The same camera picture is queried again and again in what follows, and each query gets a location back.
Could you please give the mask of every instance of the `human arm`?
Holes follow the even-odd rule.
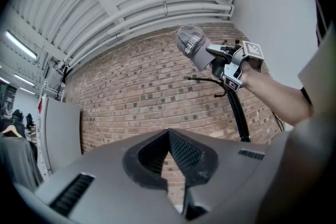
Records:
[[[261,74],[243,61],[243,87],[262,100],[276,115],[290,125],[296,125],[313,114],[311,104],[298,89],[285,86],[271,77]]]

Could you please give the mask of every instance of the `fluorescent light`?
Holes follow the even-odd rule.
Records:
[[[27,84],[29,84],[29,85],[31,85],[31,86],[35,86],[35,84],[33,84],[32,82],[30,82],[30,81],[28,81],[28,80],[26,80],[26,79],[24,79],[24,78],[21,78],[21,77],[18,76],[17,74],[15,74],[14,77],[15,77],[15,78],[18,78],[18,79],[21,79],[23,82],[25,82],[25,83],[27,83]]]
[[[5,36],[13,42],[17,47],[27,53],[30,57],[36,60],[37,54],[30,50],[26,45],[22,44],[16,37],[14,37],[10,32],[6,31]]]
[[[0,77],[0,80],[2,80],[2,81],[3,81],[4,83],[6,83],[6,84],[9,84],[9,81],[3,79],[2,77]]]
[[[31,93],[31,94],[33,94],[33,95],[35,95],[33,92],[30,92],[30,91],[28,91],[28,90],[26,90],[26,89],[24,89],[24,88],[21,88],[21,87],[20,87],[20,89],[21,89],[21,90],[24,90],[24,91],[26,91],[26,92],[29,92],[29,93]]]

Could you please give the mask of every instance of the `baseball cap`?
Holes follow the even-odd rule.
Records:
[[[192,60],[199,71],[202,71],[216,56],[206,50],[212,42],[202,29],[193,25],[184,25],[176,32],[179,50]]]

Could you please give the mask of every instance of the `vent grille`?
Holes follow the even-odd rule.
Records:
[[[252,159],[257,159],[259,161],[262,161],[263,158],[265,157],[264,153],[261,152],[253,152],[253,151],[248,151],[248,150],[240,150],[238,154],[252,158]]]
[[[76,203],[88,189],[94,177],[89,175],[78,175],[73,182],[56,198],[51,208],[63,216],[67,216]]]

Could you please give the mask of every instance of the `white wall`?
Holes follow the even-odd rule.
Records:
[[[234,0],[231,21],[260,44],[273,78],[301,88],[297,74],[317,50],[315,0]]]
[[[37,97],[36,95],[26,93],[23,90],[17,89],[14,104],[13,104],[13,111],[19,109],[22,111],[23,117],[23,124],[26,126],[26,116],[30,113],[33,117],[33,121],[37,124],[37,117],[38,117],[38,110],[37,110]]]

